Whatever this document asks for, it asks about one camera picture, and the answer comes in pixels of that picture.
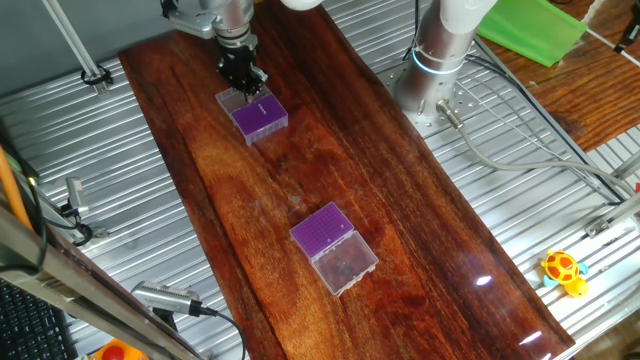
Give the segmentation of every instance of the wooden board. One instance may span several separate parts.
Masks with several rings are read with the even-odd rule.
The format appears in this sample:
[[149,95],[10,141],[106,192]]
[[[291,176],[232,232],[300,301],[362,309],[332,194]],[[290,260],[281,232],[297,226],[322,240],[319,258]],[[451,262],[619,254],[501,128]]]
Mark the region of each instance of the wooden board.
[[[574,0],[558,8],[617,44],[631,20],[633,0]],[[585,33],[557,64],[546,68],[487,41],[554,119],[588,152],[640,124],[640,68]],[[640,43],[627,49],[640,59]]]
[[[573,344],[324,10],[265,1],[252,26],[289,113],[253,146],[214,98],[228,85],[212,41],[120,54],[252,359],[541,359]],[[288,234],[331,201],[380,259],[340,297]]]

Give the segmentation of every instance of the dark wood surface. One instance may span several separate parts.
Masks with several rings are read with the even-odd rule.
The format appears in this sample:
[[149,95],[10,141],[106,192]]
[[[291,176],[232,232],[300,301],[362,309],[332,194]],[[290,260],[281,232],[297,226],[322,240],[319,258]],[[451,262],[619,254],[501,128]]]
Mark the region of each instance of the dark wood surface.
[[[602,1],[585,23],[617,44],[631,20],[633,1]],[[574,0],[557,6],[582,21],[593,3]],[[591,151],[640,124],[640,68],[593,35],[585,33],[550,68],[487,43],[584,151]],[[640,43],[629,47],[627,52],[640,59]]]
[[[265,1],[252,26],[289,113],[253,146],[215,100],[228,86],[212,41],[120,54],[252,359],[541,359],[573,344],[324,10]],[[340,297],[288,234],[331,201],[380,259]]]

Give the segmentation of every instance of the plastic box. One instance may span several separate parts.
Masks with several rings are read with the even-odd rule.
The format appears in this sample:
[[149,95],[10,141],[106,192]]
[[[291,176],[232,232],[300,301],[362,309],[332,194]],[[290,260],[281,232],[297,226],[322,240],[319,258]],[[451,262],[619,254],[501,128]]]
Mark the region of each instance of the plastic box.
[[378,258],[336,204],[329,203],[289,233],[333,295],[376,267]]
[[251,103],[247,103],[244,95],[233,88],[216,95],[216,100],[240,130],[247,145],[289,124],[289,115],[266,86]]

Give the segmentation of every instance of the cable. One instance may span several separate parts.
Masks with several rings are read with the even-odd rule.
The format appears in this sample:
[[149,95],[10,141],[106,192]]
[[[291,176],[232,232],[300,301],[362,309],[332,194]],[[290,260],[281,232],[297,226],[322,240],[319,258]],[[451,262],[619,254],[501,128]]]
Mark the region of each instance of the cable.
[[213,310],[212,308],[202,307],[200,308],[200,313],[203,315],[221,317],[227,320],[231,325],[236,327],[236,329],[238,330],[238,334],[240,334],[240,340],[242,340],[242,360],[244,360],[245,355],[247,353],[247,346],[244,340],[244,335],[242,334],[242,330],[240,330],[240,327],[238,326],[238,324],[236,324],[236,322],[233,321],[233,319],[231,319],[230,317],[220,313],[218,310]]
[[84,239],[81,241],[74,241],[73,245],[82,246],[91,241],[91,239],[93,238],[93,230],[91,229],[91,227],[89,227],[89,225],[82,224],[82,218],[79,215],[76,215],[75,219],[76,223],[74,225],[59,224],[47,218],[45,218],[44,220],[47,222],[47,224],[58,227],[60,229],[78,230],[82,235],[84,235]]
[[86,243],[91,241],[91,239],[93,238],[93,230],[91,230],[89,225],[78,224],[78,231],[80,231],[80,233],[84,235],[84,240],[74,241],[73,245],[75,246],[79,247],[79,246],[85,245]]
[[[471,54],[467,54],[466,56],[466,60],[473,62],[477,65],[480,65],[490,71],[493,71],[494,73],[498,74],[499,76],[501,76],[502,78],[504,78],[505,80],[507,80],[511,85],[513,85],[513,87],[518,90],[518,92],[531,104],[534,103],[533,99],[531,98],[531,96],[529,96],[529,93],[527,93],[521,86],[520,84],[518,84],[518,82],[511,76],[509,75],[505,70],[499,68],[496,64],[481,58],[479,56],[476,55],[471,55]],[[478,101],[479,104],[482,104],[485,108],[487,108],[487,110],[489,110],[491,113],[493,113],[493,115],[495,115],[497,118],[502,119],[498,114],[496,114],[493,109],[489,108],[488,106],[486,106],[486,104],[484,104],[484,102],[480,101],[480,99],[475,96],[469,89],[465,88],[464,85],[462,85],[460,82],[458,82],[458,85],[460,85],[463,89],[465,89],[471,96],[473,96],[476,101]],[[518,133],[520,133],[522,136],[524,136],[525,138],[527,138],[531,143],[533,143],[534,145],[538,146],[540,149],[550,153],[551,155],[554,155],[557,159],[559,159],[560,161],[564,161],[564,159],[562,159],[561,156],[559,156],[558,154],[556,154],[555,152],[545,148],[544,146],[536,143],[533,139],[529,138],[529,136],[527,136],[526,134],[524,134],[522,131],[520,131],[517,127],[515,127],[514,125],[510,124],[509,122],[503,120],[503,122],[505,124],[507,124],[508,126],[510,126],[511,128],[513,128],[514,130],[516,130]],[[536,136],[536,138],[538,138],[540,140],[541,143],[543,143],[542,139],[540,139],[537,134],[534,134]],[[585,179],[585,181],[588,181],[588,177],[581,173],[579,170],[576,170],[577,173],[579,173],[580,175],[583,176],[583,178]],[[596,175],[596,178],[598,178],[600,181],[603,181],[602,178],[598,175]]]
[[407,49],[407,52],[404,53],[404,56],[402,57],[402,61],[407,61],[407,58],[409,57],[409,53],[411,53],[411,49],[413,49],[413,43],[416,41],[416,36],[418,36],[418,25],[420,24],[420,0],[415,1],[414,15],[415,15],[415,19],[414,19],[415,23],[414,23],[414,30],[413,30],[413,39],[411,40],[411,44],[409,44],[409,48]]
[[0,273],[8,271],[22,271],[27,275],[34,276],[38,274],[38,269],[30,265],[2,265],[0,266]]
[[27,178],[27,183],[29,184],[29,190],[31,190],[33,203],[36,206],[36,214],[40,219],[40,236],[42,237],[42,248],[40,249],[38,264],[36,265],[36,268],[38,269],[38,271],[40,271],[42,270],[42,265],[44,264],[44,258],[47,256],[47,245],[49,244],[49,242],[47,241],[47,224],[44,218],[44,213],[42,212],[42,205],[40,205],[38,190],[36,189],[36,180],[30,177]]
[[609,180],[611,183],[613,183],[620,189],[624,190],[627,194],[629,194],[629,196],[634,196],[636,194],[635,191],[633,191],[633,189],[629,185],[625,184],[620,179],[615,178],[614,176],[612,176],[611,174],[605,171],[602,171],[600,169],[594,168],[586,164],[580,164],[573,161],[544,161],[544,162],[529,163],[529,164],[502,164],[502,163],[493,161],[488,157],[486,157],[484,154],[482,154],[480,150],[478,150],[478,148],[471,141],[471,138],[469,138],[469,134],[467,134],[467,131],[464,129],[464,127],[459,128],[458,132],[460,133],[460,136],[462,136],[462,139],[464,139],[464,141],[467,143],[469,150],[474,152],[476,156],[480,159],[480,161],[482,161],[485,165],[490,166],[492,168],[499,169],[499,170],[507,170],[507,171],[524,171],[524,170],[540,169],[540,168],[547,168],[547,167],[574,168],[577,170],[583,170],[592,174],[602,176],[603,178]]
[[[603,38],[602,36],[600,36],[600,34],[598,34],[597,32],[587,28],[587,32],[589,34],[591,34],[593,37],[595,37],[596,39],[602,41],[603,43],[605,43],[607,46],[609,46],[610,48],[615,48],[616,46],[613,45],[613,43],[611,43],[609,40]],[[624,56],[627,58],[627,60],[631,61],[634,65],[640,67],[640,61],[636,60],[633,56],[627,54],[625,51],[621,51],[620,55]]]
[[20,196],[20,190],[18,190],[18,184],[13,176],[11,166],[9,165],[2,146],[0,146],[0,181],[4,185],[4,190],[9,199],[9,205],[13,215],[20,220],[22,225],[33,231],[33,226],[31,226],[31,221],[29,221],[29,216],[27,215],[22,197]]

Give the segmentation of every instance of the metal bracket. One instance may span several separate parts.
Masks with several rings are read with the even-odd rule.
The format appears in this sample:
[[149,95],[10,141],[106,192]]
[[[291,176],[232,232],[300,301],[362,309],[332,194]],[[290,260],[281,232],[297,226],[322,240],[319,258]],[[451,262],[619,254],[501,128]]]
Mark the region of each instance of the metal bracket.
[[613,228],[617,224],[632,218],[634,221],[637,221],[634,216],[640,211],[640,193],[635,194],[631,198],[627,199],[627,201],[623,202],[621,205],[611,210],[604,216],[600,217],[598,220],[589,224],[589,226],[584,228],[584,231],[589,235],[590,238],[595,238],[596,236],[602,234],[603,232]]
[[598,234],[609,229],[611,229],[611,225],[609,225],[609,222],[607,220],[598,219],[596,222],[584,228],[584,231],[586,231],[587,235],[589,235],[589,237],[593,239]]

